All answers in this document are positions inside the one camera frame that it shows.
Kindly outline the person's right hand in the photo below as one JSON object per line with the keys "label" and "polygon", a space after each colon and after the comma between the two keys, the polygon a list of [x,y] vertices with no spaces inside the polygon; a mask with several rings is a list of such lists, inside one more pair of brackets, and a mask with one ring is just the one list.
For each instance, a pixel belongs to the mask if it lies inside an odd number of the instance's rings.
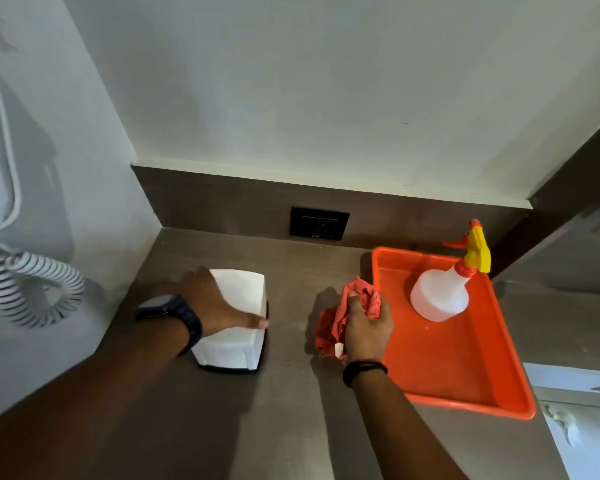
{"label": "person's right hand", "polygon": [[392,330],[392,313],[386,297],[381,296],[381,309],[377,319],[369,319],[362,307],[362,318],[348,320],[345,327],[344,366],[359,360],[382,362]]}

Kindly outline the person's left hand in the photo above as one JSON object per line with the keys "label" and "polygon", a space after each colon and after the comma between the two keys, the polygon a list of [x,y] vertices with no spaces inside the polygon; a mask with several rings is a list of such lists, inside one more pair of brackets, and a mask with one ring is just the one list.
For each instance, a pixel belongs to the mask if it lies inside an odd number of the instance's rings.
{"label": "person's left hand", "polygon": [[252,314],[241,311],[227,302],[214,275],[207,267],[187,272],[177,282],[170,284],[172,293],[183,296],[199,316],[203,336],[208,337],[229,328],[231,314]]}

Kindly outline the white box with black base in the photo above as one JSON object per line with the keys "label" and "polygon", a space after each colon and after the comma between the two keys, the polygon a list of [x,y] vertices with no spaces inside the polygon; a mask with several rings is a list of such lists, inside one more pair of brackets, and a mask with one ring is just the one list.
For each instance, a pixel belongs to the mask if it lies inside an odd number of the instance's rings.
{"label": "white box with black base", "polygon": [[[219,290],[234,308],[264,319],[269,302],[263,274],[237,269],[211,269]],[[202,368],[224,372],[254,372],[263,355],[266,330],[230,328],[200,341],[191,348]]]}

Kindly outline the orange cleaning cloth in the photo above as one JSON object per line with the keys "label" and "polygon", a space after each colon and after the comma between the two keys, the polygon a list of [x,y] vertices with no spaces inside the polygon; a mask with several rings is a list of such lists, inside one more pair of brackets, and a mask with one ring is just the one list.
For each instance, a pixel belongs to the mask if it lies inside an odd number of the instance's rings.
{"label": "orange cleaning cloth", "polygon": [[372,284],[356,277],[344,285],[337,306],[323,309],[315,329],[315,348],[321,356],[346,359],[345,332],[349,322],[347,298],[354,292],[360,300],[366,318],[377,320],[381,314],[381,294]]}

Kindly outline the person's right forearm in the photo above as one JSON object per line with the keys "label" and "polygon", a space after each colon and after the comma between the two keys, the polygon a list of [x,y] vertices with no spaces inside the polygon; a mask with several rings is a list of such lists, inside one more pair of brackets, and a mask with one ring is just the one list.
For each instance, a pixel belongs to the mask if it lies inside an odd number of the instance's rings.
{"label": "person's right forearm", "polygon": [[367,364],[351,385],[383,480],[469,480],[384,371]]}

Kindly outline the person's left forearm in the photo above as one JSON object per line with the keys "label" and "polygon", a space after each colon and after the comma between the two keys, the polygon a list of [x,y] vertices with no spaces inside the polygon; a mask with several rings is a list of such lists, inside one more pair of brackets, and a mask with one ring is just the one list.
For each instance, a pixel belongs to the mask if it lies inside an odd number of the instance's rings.
{"label": "person's left forearm", "polygon": [[0,480],[71,480],[189,341],[174,317],[113,337],[0,415]]}

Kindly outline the black wristband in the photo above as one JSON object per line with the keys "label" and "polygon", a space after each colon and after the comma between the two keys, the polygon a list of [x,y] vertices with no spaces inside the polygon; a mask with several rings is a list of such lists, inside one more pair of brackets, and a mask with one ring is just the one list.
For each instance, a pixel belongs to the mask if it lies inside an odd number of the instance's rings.
{"label": "black wristband", "polygon": [[359,360],[349,362],[342,372],[342,380],[346,387],[352,388],[352,383],[357,376],[364,372],[382,371],[385,375],[388,374],[388,368],[383,363],[375,360]]}

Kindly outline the black wristwatch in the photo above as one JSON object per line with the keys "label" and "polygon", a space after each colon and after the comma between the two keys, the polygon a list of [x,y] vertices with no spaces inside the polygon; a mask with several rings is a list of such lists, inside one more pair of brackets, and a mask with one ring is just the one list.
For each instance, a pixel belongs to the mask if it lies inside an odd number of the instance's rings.
{"label": "black wristwatch", "polygon": [[178,356],[185,355],[202,339],[203,327],[199,316],[188,305],[185,298],[179,294],[155,296],[140,304],[135,312],[136,322],[163,319],[165,317],[177,319],[187,329],[187,343]]}

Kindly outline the white spray bottle yellow trigger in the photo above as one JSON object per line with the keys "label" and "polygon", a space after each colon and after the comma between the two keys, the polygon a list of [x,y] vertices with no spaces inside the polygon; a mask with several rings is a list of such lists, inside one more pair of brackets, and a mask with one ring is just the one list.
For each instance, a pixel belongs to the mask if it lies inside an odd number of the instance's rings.
{"label": "white spray bottle yellow trigger", "polygon": [[472,219],[469,226],[459,240],[443,243],[448,248],[464,250],[464,257],[446,271],[428,269],[411,290],[410,302],[426,320],[444,322],[464,312],[470,302],[467,283],[477,274],[491,271],[491,252],[482,224]]}

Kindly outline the orange plastic tray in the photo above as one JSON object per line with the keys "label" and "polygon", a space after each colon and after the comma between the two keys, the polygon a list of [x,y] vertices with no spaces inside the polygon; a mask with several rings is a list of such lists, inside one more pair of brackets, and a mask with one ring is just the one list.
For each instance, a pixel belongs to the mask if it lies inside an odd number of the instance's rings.
{"label": "orange plastic tray", "polygon": [[487,274],[467,284],[467,309],[444,322],[416,313],[410,293],[420,275],[458,258],[378,247],[373,284],[389,300],[394,329],[383,362],[407,398],[420,404],[530,420],[536,400]]}

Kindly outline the white cabinet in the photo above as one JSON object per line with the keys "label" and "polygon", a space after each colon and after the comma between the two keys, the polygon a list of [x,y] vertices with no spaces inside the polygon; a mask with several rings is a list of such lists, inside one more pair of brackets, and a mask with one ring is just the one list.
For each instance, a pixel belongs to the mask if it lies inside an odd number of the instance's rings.
{"label": "white cabinet", "polygon": [[537,363],[523,366],[539,403],[561,403],[576,418],[580,443],[570,448],[560,427],[544,416],[569,480],[600,480],[600,371]]}

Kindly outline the black wall socket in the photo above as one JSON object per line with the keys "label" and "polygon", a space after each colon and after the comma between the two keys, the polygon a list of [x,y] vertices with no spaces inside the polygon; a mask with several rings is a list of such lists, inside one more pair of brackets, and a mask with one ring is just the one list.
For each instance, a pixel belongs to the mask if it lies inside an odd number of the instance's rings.
{"label": "black wall socket", "polygon": [[292,206],[289,236],[328,241],[342,241],[349,212]]}

